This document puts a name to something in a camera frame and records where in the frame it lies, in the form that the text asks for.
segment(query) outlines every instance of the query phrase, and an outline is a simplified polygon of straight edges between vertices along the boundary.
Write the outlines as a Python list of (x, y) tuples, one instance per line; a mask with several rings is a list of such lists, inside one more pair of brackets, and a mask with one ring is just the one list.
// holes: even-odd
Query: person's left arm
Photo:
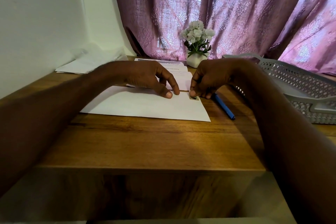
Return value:
[(77, 79), (0, 106), (0, 197), (102, 91), (129, 83), (171, 98), (172, 93), (165, 87), (167, 81), (178, 95), (179, 87), (173, 75), (158, 62), (115, 61)]

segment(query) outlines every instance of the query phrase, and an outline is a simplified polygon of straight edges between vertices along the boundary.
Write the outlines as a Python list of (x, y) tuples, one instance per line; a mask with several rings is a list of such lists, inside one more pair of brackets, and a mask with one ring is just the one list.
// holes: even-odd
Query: forearm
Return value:
[(253, 109), (271, 169), (296, 220), (334, 220), (335, 145), (255, 65), (242, 68), (234, 83)]
[(0, 107), (0, 196), (111, 83), (94, 71)]

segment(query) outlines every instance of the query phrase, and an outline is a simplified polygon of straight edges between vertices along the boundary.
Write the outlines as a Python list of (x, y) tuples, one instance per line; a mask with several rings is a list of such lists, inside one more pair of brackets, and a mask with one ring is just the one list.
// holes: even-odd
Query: white wall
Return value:
[(117, 0), (82, 0), (89, 39), (103, 50), (124, 48), (126, 55), (136, 55), (127, 39)]
[(69, 62), (88, 41), (80, 0), (0, 0), (0, 98)]

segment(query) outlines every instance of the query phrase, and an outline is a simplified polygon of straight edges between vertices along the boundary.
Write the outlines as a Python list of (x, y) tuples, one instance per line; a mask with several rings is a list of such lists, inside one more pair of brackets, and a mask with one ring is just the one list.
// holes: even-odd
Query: table top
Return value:
[[(26, 96), (78, 76), (53, 72), (5, 99)], [(211, 122), (79, 113), (38, 166), (122, 173), (265, 171), (263, 142), (252, 110), (230, 86), (221, 87), (218, 94), (236, 120), (230, 120), (207, 99), (201, 101)], [(335, 126), (315, 126), (336, 142)]]

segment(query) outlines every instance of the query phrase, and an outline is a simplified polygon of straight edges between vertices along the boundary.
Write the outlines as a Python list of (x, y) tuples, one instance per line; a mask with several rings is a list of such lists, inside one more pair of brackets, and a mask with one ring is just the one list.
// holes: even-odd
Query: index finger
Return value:
[(159, 64), (158, 68), (156, 69), (156, 76), (158, 78), (166, 79), (167, 82), (169, 82), (174, 93), (176, 95), (180, 94), (180, 89), (179, 89), (179, 86), (177, 85), (177, 82), (174, 76), (167, 69), (165, 69), (161, 64)]
[(203, 77), (203, 74), (199, 69), (196, 69), (194, 75), (191, 78), (191, 83), (190, 83), (190, 90), (193, 90), (194, 87), (197, 85), (199, 80)]

